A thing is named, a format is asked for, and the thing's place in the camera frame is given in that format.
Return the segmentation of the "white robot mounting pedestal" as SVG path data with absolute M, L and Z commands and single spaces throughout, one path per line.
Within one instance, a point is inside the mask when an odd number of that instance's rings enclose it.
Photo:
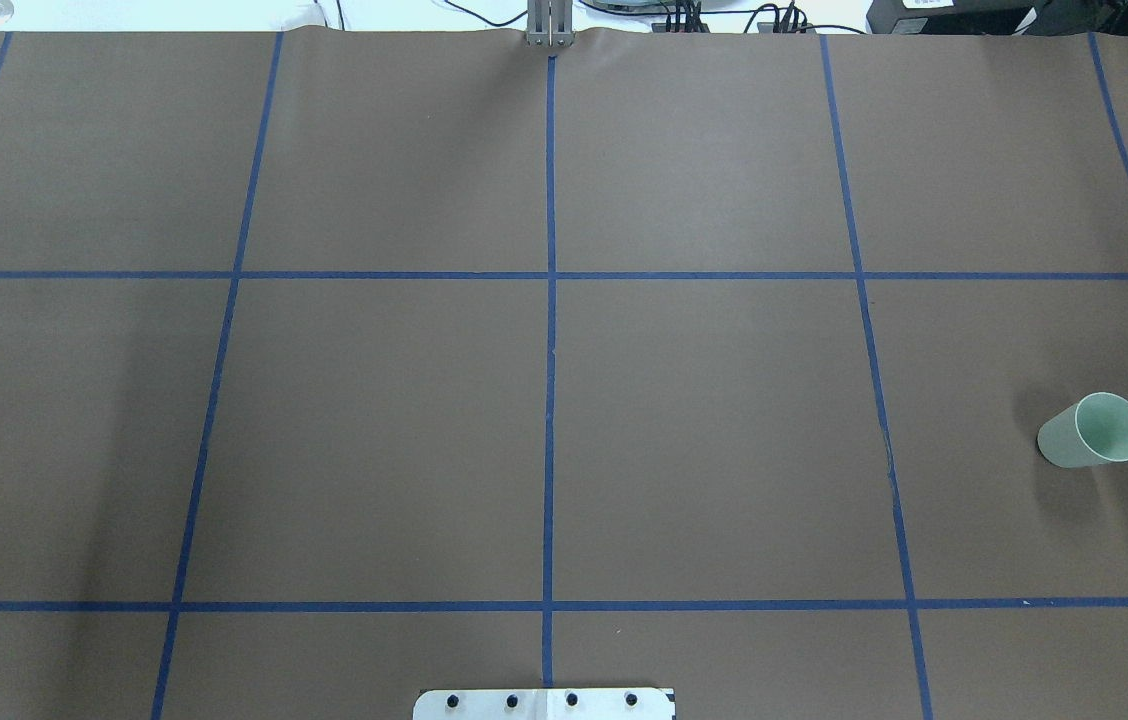
M 413 719 L 675 719 L 675 691 L 654 687 L 437 690 Z

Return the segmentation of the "silver aluminium frame post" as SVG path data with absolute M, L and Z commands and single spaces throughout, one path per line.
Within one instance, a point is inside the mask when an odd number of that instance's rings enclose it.
M 576 41 L 573 1 L 529 0 L 526 3 L 526 44 L 531 47 L 569 47 Z

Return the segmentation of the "green plastic cup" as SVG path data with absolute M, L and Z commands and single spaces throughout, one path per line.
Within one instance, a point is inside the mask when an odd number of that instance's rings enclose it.
M 1128 462 L 1128 399 L 1109 392 L 1090 393 L 1045 421 L 1036 447 L 1058 468 Z

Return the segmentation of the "black box with label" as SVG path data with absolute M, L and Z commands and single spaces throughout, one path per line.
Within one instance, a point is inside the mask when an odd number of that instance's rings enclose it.
M 871 1 L 872 35 L 1012 35 L 1034 1 Z

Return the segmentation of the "brown paper table cover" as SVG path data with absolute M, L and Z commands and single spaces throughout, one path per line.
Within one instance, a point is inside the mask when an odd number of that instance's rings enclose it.
M 1128 38 L 0 33 L 0 719 L 1128 719 Z

